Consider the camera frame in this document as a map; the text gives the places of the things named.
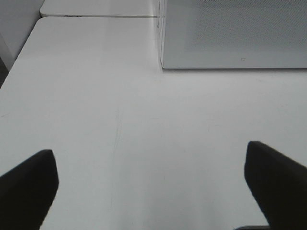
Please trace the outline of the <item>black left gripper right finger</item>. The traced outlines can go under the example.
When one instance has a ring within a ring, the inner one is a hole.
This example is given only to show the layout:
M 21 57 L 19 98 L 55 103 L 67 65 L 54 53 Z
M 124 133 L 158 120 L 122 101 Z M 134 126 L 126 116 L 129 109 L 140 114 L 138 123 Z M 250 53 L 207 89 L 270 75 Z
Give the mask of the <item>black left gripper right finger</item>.
M 244 177 L 272 230 L 307 228 L 305 166 L 260 141 L 250 141 Z

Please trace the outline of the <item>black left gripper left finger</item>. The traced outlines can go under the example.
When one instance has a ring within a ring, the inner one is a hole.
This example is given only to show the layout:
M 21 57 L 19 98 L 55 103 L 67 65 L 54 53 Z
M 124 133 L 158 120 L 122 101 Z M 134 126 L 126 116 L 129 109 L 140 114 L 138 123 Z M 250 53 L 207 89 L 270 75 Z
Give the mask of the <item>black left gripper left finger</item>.
M 0 177 L 0 228 L 38 230 L 54 201 L 59 176 L 54 153 L 41 150 Z

